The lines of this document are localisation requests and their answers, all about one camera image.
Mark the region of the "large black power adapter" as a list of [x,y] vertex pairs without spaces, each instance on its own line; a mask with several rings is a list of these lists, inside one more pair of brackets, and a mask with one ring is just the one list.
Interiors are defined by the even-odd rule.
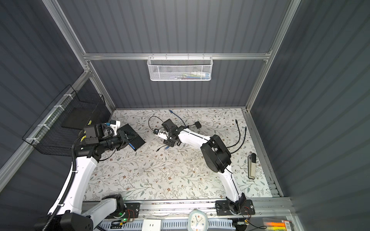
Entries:
[[[186,125],[185,126],[186,129],[189,129],[190,127],[196,127],[197,129],[200,129],[202,127],[202,125],[200,124],[199,121],[197,121],[197,122],[195,122],[192,125]],[[166,131],[165,128],[164,128],[164,126],[162,126],[158,130],[164,130],[164,131]],[[172,139],[171,140],[170,139],[171,137],[169,136],[169,132],[168,131],[166,131],[166,132],[168,133],[168,139],[163,141],[163,144],[164,144],[163,147],[165,147],[165,150],[168,149],[168,148],[170,148],[170,147],[175,147],[175,145],[180,146],[181,141],[179,139],[177,139],[177,140],[176,139],[175,140]]]

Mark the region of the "white network switch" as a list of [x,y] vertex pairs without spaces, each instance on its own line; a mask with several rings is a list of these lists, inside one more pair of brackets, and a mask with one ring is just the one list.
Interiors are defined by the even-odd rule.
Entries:
[[250,157],[251,155],[248,157],[248,178],[254,180],[256,175],[256,163],[252,163]]

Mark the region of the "small black power adapter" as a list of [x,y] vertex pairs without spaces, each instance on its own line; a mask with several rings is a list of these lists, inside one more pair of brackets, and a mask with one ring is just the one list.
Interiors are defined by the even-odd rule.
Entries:
[[250,157],[251,162],[255,164],[256,163],[256,158],[257,158],[256,154],[252,153],[251,157]]

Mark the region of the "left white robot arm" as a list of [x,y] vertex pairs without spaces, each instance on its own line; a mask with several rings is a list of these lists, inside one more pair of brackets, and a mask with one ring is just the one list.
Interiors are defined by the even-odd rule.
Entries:
[[82,212],[83,198],[90,177],[108,150],[118,151],[129,144],[121,122],[88,125],[72,144],[71,169],[64,186],[47,216],[34,225],[37,231],[93,231],[108,216],[121,219],[127,208],[121,195],[104,197],[98,205]]

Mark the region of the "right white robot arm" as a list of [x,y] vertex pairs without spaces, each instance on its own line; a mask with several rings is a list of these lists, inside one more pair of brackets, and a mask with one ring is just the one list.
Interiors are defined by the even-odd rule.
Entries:
[[231,153],[218,135],[204,136],[187,127],[178,127],[170,119],[163,122],[160,129],[154,129],[153,134],[162,138],[166,146],[184,143],[201,150],[207,167],[218,174],[223,184],[228,210],[235,215],[242,212],[246,196],[234,177]]

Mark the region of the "black box in basket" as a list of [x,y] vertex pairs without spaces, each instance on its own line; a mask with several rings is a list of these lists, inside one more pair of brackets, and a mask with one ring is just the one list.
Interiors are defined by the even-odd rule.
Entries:
[[61,124],[62,128],[82,130],[91,120],[93,109],[74,108]]

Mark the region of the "white power socket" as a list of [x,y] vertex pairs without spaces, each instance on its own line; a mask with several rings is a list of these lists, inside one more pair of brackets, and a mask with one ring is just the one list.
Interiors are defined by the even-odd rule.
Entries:
[[145,219],[142,224],[142,231],[161,231],[160,219]]

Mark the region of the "white desk clock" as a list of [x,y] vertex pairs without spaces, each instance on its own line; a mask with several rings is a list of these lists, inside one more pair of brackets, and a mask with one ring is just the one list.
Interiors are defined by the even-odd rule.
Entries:
[[193,210],[188,218],[188,231],[207,231],[208,230],[208,217],[201,210]]

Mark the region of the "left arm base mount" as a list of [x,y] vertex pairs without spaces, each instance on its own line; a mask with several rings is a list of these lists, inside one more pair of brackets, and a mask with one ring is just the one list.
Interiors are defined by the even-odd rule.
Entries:
[[138,218],[140,212],[140,203],[126,203],[125,211],[120,212],[118,216],[109,215],[107,219],[135,219]]

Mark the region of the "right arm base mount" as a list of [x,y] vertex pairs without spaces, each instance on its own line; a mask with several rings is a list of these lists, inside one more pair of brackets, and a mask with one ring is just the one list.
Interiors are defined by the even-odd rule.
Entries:
[[227,200],[218,200],[215,202],[215,208],[218,216],[255,215],[252,200],[245,200],[242,205],[237,205]]

